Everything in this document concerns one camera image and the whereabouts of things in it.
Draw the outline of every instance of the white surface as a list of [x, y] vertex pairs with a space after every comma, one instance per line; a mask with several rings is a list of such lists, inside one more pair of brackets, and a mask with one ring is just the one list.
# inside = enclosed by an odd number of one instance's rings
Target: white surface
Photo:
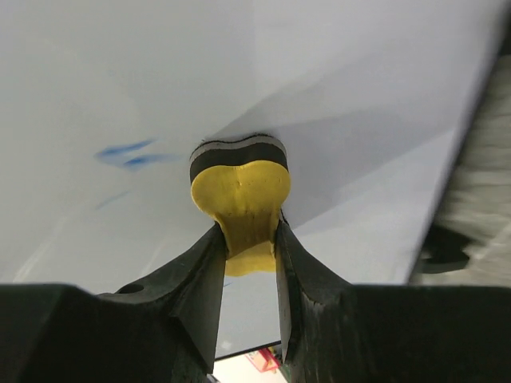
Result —
[[216, 362], [213, 376], [220, 383], [286, 383], [280, 371], [260, 373], [245, 355]]
[[[266, 130], [307, 249], [351, 282], [403, 282], [505, 3], [3, 0], [1, 280], [147, 274], [211, 226], [189, 196], [200, 140]], [[217, 354], [276, 341], [275, 276], [226, 284]]]

